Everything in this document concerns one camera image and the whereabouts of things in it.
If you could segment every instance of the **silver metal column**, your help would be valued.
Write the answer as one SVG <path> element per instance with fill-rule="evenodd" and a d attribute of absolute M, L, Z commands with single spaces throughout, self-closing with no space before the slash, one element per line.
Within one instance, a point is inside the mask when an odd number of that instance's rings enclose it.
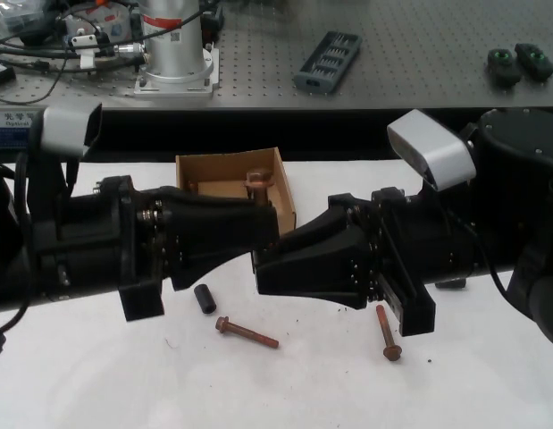
<path fill-rule="evenodd" d="M 198 0 L 141 0 L 143 32 L 169 29 L 198 12 Z M 200 19 L 146 41 L 147 66 L 135 87 L 137 97 L 210 96 L 218 84 L 218 51 L 202 47 Z"/>

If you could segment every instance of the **brown cardboard box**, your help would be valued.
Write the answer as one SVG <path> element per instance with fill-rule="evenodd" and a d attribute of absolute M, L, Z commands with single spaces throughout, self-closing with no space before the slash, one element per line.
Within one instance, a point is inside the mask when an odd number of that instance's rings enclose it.
<path fill-rule="evenodd" d="M 277 147 L 239 154 L 177 156 L 177 186 L 186 189 L 189 181 L 195 181 L 200 195 L 247 198 L 244 180 L 247 172 L 257 167 L 273 171 L 274 186 L 268 189 L 268 198 L 276 208 L 280 234 L 292 231 L 296 208 Z"/>

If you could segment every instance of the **metal base plate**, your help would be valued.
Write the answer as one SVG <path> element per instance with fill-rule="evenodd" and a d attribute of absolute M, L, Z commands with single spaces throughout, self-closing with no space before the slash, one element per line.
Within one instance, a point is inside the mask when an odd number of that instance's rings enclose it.
<path fill-rule="evenodd" d="M 553 75 L 528 76 L 510 90 L 485 71 L 490 49 L 538 45 L 553 63 L 553 0 L 225 0 L 220 88 L 212 97 L 134 97 L 133 70 L 65 75 L 56 100 L 99 97 L 110 109 L 412 109 L 553 106 Z M 324 34 L 357 34 L 363 43 L 333 94 L 310 95 L 292 78 Z M 70 67 L 77 61 L 72 60 Z M 54 75 L 17 71 L 0 96 L 39 97 Z"/>
<path fill-rule="evenodd" d="M 135 97 L 211 97 L 220 80 L 220 53 L 213 48 L 209 53 L 204 51 L 205 59 L 213 63 L 213 71 L 206 79 L 193 80 L 188 83 L 162 83 L 151 79 L 143 71 L 139 73 L 133 93 Z"/>

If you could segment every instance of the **rusty bolt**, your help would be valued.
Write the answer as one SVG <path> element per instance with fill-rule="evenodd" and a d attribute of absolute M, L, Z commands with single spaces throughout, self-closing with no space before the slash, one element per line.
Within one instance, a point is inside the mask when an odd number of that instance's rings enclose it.
<path fill-rule="evenodd" d="M 267 168 L 255 168 L 247 172 L 247 181 L 244 186 L 247 187 L 248 193 L 252 195 L 252 199 L 258 206 L 268 206 L 268 188 L 274 184 L 272 172 Z"/>
<path fill-rule="evenodd" d="M 383 339 L 385 340 L 385 349 L 383 349 L 383 356 L 385 356 L 391 362 L 399 360 L 401 357 L 401 348 L 393 340 L 393 335 L 391 334 L 390 321 L 387 320 L 387 315 L 385 314 L 385 308 L 383 305 L 379 305 L 375 308 L 377 312 L 377 318 L 380 319 L 380 327 L 383 332 Z"/>
<path fill-rule="evenodd" d="M 187 189 L 191 194 L 198 194 L 198 182 L 197 181 L 188 181 Z"/>
<path fill-rule="evenodd" d="M 242 326 L 238 326 L 237 324 L 232 324 L 231 322 L 229 322 L 229 317 L 227 316 L 219 317 L 219 319 L 216 321 L 216 329 L 218 329 L 220 333 L 225 333 L 225 332 L 236 333 L 241 337 L 248 338 L 249 340 L 252 340 L 252 341 L 260 342 L 261 344 L 264 344 L 265 346 L 268 346 L 268 347 L 272 347 L 273 349 L 277 349 L 279 345 L 279 342 L 277 340 L 265 337 L 260 333 L 250 331 L 249 329 L 243 328 Z"/>

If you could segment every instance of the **bolt head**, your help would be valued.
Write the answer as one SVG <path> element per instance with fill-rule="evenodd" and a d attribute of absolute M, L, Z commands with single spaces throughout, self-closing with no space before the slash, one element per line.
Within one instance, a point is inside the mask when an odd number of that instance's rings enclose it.
<path fill-rule="evenodd" d="M 274 184 L 272 171 L 267 168 L 255 168 L 247 172 L 247 188 L 269 188 Z"/>
<path fill-rule="evenodd" d="M 383 356 L 386 357 L 389 362 L 395 362 L 401 358 L 401 348 L 397 345 L 389 346 L 383 349 Z"/>
<path fill-rule="evenodd" d="M 220 333 L 223 333 L 224 331 L 226 331 L 226 325 L 228 324 L 228 322 L 229 322 L 228 316 L 219 317 L 218 320 L 216 321 L 216 329 Z"/>

